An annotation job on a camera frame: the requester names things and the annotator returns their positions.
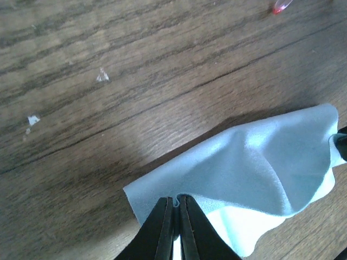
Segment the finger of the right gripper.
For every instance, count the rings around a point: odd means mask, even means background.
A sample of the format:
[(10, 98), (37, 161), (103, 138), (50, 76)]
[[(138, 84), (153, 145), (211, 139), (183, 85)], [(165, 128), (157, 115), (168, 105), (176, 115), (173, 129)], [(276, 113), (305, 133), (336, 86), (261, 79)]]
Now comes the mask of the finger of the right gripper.
[(346, 127), (338, 130), (330, 140), (330, 155), (332, 163), (346, 162)]

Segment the light blue cleaning cloth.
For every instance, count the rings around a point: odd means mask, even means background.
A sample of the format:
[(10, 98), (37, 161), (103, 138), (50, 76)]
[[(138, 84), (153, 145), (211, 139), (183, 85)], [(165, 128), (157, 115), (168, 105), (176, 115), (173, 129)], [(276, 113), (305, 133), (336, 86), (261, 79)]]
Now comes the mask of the light blue cleaning cloth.
[(125, 186), (143, 224), (157, 200), (192, 196), (218, 235), (239, 256), (259, 238), (326, 196), (332, 169), (344, 163), (333, 139), (330, 104), (229, 128)]

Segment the pink transparent sunglasses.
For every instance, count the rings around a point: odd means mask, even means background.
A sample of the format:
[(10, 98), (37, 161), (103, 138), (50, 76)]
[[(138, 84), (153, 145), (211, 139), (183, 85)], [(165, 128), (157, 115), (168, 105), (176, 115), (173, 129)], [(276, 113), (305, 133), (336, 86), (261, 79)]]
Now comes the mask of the pink transparent sunglasses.
[(282, 13), (292, 2), (293, 0), (276, 0), (272, 6), (272, 14)]

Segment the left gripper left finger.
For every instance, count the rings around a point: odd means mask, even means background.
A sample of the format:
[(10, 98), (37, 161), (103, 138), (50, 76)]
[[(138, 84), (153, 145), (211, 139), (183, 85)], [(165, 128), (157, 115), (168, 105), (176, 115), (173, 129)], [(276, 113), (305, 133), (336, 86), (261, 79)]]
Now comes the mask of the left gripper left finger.
[(116, 260), (172, 259), (174, 206), (172, 198), (160, 198), (134, 239)]

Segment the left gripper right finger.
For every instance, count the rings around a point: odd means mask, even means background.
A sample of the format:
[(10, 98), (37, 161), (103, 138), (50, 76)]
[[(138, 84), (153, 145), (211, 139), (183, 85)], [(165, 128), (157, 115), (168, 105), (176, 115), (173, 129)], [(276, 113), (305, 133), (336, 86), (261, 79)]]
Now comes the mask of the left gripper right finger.
[(179, 197), (179, 231), (182, 259), (240, 259), (217, 234), (196, 200)]

